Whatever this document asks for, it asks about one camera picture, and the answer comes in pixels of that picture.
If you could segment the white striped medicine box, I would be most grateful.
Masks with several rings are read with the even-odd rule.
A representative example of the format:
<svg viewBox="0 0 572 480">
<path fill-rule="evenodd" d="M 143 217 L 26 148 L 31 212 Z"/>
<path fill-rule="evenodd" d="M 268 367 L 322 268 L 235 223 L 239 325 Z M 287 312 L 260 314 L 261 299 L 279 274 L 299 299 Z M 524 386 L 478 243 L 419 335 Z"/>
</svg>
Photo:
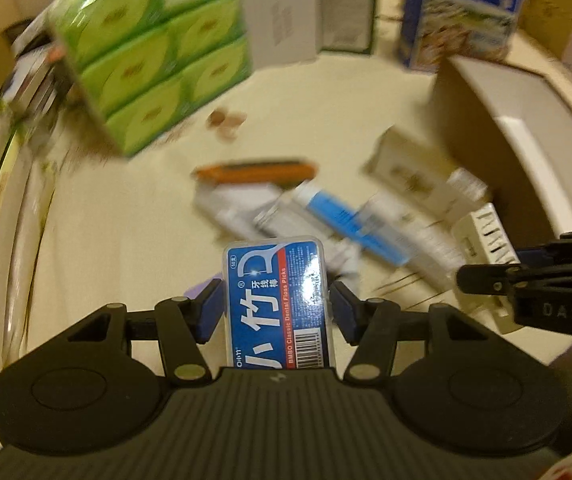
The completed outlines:
<svg viewBox="0 0 572 480">
<path fill-rule="evenodd" d="M 407 257 L 407 266 L 435 290 L 455 286 L 455 272 L 464 256 L 440 223 L 427 220 L 392 195 L 379 192 L 359 209 L 365 228 L 397 247 Z"/>
</svg>

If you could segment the dark green labelled box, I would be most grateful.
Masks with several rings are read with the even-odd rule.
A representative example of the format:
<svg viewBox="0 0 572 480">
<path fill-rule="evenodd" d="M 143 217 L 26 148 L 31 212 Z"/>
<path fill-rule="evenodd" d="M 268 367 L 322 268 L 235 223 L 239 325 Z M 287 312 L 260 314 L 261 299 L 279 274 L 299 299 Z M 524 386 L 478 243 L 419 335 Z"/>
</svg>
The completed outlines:
<svg viewBox="0 0 572 480">
<path fill-rule="evenodd" d="M 321 0 L 324 51 L 371 55 L 377 0 Z"/>
</svg>

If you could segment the small purple box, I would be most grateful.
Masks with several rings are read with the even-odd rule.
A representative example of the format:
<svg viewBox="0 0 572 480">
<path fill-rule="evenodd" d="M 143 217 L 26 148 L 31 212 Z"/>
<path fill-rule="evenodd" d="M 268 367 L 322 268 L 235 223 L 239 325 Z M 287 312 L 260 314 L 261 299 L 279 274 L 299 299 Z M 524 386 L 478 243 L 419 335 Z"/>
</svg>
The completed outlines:
<svg viewBox="0 0 572 480">
<path fill-rule="evenodd" d="M 213 280 L 222 280 L 222 278 L 223 275 L 221 273 L 210 276 L 205 281 L 186 289 L 184 295 L 190 299 L 195 299 Z"/>
</svg>

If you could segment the blue white ointment tube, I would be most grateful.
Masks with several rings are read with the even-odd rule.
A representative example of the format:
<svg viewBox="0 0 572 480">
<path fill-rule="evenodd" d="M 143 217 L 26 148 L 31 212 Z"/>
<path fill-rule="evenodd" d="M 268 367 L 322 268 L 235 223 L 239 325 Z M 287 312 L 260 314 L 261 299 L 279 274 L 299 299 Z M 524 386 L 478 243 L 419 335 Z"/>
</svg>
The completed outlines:
<svg viewBox="0 0 572 480">
<path fill-rule="evenodd" d="M 293 200 L 337 234 L 348 237 L 391 266 L 406 266 L 408 255 L 394 244 L 368 231 L 352 209 L 312 181 L 305 181 L 292 192 Z"/>
</svg>

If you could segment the gold slim carton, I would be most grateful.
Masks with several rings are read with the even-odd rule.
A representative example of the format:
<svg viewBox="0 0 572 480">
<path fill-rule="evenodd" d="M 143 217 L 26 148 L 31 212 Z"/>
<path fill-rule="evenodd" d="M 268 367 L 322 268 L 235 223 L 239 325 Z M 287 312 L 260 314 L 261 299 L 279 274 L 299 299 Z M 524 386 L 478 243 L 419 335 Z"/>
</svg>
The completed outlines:
<svg viewBox="0 0 572 480">
<path fill-rule="evenodd" d="M 367 168 L 388 188 L 448 224 L 492 200 L 482 180 L 450 156 L 415 141 L 397 127 L 382 133 Z"/>
</svg>

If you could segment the blue dental floss pick box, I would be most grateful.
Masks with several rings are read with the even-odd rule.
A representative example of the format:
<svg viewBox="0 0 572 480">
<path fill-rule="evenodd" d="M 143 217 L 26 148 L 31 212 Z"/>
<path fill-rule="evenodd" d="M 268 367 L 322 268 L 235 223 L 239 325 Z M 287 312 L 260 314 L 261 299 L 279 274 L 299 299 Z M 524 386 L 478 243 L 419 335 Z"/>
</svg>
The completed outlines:
<svg viewBox="0 0 572 480">
<path fill-rule="evenodd" d="M 228 365 L 333 367 L 324 249 L 310 236 L 236 243 L 223 256 Z"/>
</svg>

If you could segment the blue milk carton box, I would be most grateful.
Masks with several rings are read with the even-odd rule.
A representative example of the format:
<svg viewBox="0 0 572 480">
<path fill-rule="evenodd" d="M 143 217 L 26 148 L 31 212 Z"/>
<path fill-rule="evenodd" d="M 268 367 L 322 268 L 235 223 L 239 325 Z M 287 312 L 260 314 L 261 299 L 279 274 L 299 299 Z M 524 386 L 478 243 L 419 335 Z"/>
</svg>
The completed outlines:
<svg viewBox="0 0 572 480">
<path fill-rule="evenodd" d="M 454 54 L 502 61 L 509 51 L 524 0 L 405 0 L 402 63 L 434 73 Z"/>
</svg>

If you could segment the orange utility knife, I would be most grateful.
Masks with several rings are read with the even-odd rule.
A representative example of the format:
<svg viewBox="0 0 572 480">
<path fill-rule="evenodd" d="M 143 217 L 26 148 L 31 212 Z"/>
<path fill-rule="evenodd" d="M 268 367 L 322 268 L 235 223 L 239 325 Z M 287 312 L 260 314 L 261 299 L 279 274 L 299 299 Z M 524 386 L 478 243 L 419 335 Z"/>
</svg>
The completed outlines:
<svg viewBox="0 0 572 480">
<path fill-rule="evenodd" d="M 317 166 L 302 159 L 269 159 L 199 167 L 193 176 L 211 184 L 299 184 L 317 175 Z"/>
</svg>

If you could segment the white cardboard box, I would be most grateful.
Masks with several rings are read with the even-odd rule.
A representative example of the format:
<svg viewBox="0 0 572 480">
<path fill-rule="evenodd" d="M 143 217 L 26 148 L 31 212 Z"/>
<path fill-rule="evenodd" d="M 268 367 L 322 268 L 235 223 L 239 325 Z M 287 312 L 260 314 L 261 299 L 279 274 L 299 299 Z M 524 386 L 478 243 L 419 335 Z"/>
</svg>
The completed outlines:
<svg viewBox="0 0 572 480">
<path fill-rule="evenodd" d="M 252 66 L 312 62 L 321 50 L 319 0 L 243 0 Z"/>
</svg>

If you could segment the brown open storage box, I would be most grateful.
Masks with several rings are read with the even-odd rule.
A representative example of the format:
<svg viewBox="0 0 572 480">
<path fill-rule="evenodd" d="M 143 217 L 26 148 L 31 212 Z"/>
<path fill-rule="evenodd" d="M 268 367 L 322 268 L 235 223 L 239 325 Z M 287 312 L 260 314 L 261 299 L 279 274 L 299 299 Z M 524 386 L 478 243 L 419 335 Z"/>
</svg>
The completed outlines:
<svg viewBox="0 0 572 480">
<path fill-rule="evenodd" d="M 514 246 L 572 231 L 572 104 L 548 77 L 453 55 L 428 110 L 448 154 L 490 188 Z"/>
</svg>

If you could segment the toothbrush heads blister pack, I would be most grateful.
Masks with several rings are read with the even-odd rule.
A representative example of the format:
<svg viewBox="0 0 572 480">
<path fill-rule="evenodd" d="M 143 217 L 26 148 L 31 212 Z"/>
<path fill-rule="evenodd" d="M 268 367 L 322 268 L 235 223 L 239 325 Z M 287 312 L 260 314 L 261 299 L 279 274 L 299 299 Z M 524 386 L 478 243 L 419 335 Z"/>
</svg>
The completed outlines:
<svg viewBox="0 0 572 480">
<path fill-rule="evenodd" d="M 272 184 L 208 184 L 198 182 L 195 206 L 237 240 L 311 236 L 283 192 Z"/>
</svg>

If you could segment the green tissue pack bundle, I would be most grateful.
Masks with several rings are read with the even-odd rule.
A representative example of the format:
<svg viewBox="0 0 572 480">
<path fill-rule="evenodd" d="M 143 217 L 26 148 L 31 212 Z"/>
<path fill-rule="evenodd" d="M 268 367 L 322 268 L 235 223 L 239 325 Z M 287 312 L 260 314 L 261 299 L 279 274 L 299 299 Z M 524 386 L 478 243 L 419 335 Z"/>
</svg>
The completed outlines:
<svg viewBox="0 0 572 480">
<path fill-rule="evenodd" d="M 55 0 L 47 23 L 126 156 L 252 73 L 241 0 Z"/>
</svg>

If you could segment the white wifi plug adapter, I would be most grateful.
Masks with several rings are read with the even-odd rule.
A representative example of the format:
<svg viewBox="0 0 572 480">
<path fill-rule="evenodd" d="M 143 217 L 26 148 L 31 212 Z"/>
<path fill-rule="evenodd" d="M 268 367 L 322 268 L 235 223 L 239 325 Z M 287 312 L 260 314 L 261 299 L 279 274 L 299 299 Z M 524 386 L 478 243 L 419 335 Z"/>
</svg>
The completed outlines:
<svg viewBox="0 0 572 480">
<path fill-rule="evenodd" d="M 469 264 L 518 263 L 518 257 L 491 203 L 458 220 L 452 235 L 464 260 Z M 461 311 L 471 314 L 500 334 L 514 333 L 521 325 L 514 322 L 512 307 L 505 297 L 466 295 L 454 289 Z"/>
</svg>

